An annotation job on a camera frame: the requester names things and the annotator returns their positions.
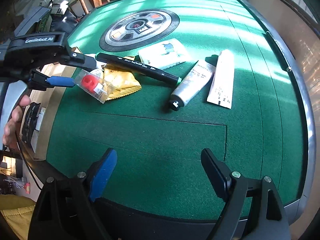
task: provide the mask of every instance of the hand cream tube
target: hand cream tube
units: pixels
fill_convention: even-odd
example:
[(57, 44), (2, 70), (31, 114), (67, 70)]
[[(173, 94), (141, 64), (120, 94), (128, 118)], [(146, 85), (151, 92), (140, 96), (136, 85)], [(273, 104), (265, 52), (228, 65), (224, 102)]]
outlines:
[(190, 70), (178, 87), (172, 92), (169, 100), (169, 108), (178, 111), (203, 88), (215, 71), (215, 66), (204, 60), (199, 60)]

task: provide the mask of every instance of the white tissue packet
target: white tissue packet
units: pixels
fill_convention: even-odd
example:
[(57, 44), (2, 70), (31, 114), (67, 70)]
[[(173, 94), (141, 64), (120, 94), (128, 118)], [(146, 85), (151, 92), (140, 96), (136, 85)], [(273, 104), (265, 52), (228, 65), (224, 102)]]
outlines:
[(190, 61), (186, 48), (177, 39), (170, 39), (139, 50), (141, 62), (159, 69), (167, 69)]

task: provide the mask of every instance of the black tube cap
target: black tube cap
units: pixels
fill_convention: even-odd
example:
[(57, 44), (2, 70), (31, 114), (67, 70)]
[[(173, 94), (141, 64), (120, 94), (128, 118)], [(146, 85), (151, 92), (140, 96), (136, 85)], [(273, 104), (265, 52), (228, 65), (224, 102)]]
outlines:
[(169, 100), (168, 105), (174, 111), (178, 111), (180, 109), (179, 102), (177, 100)]

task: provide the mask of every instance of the black cable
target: black cable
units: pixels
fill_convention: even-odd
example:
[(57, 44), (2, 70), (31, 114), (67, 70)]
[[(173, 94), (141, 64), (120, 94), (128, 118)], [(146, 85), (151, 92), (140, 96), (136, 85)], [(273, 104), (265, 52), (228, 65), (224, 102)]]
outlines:
[(31, 172), (31, 169), (30, 169), (30, 167), (29, 167), (29, 164), (27, 163), (27, 161), (26, 161), (26, 159), (25, 159), (25, 157), (24, 157), (24, 155), (23, 155), (23, 152), (22, 152), (22, 150), (21, 150), (21, 145), (20, 145), (20, 142), (19, 142), (19, 138), (18, 138), (17, 132), (14, 132), (14, 133), (15, 133), (15, 135), (16, 135), (17, 144), (18, 144), (18, 148), (19, 148), (19, 151), (20, 151), (21, 158), (22, 158), (22, 160), (24, 161), (24, 163), (26, 164), (27, 169), (28, 169), (28, 171), (30, 172), (31, 177), (32, 177), (33, 180), (35, 181), (37, 187), (39, 188), (39, 190), (41, 190), (42, 188), (40, 188), (38, 182), (36, 181), (36, 178), (33, 176), (32, 172)]

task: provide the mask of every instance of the wall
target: wall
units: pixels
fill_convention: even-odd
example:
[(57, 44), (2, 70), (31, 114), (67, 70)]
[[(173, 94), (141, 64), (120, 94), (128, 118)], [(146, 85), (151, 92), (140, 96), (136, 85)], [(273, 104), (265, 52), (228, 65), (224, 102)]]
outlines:
[[(320, 40), (308, 25), (281, 0), (247, 0), (278, 31), (294, 55), (306, 82), (317, 131), (317, 158), (320, 159)], [(316, 162), (311, 195), (302, 216), (290, 226), (292, 240), (298, 239), (320, 207), (320, 161)]]

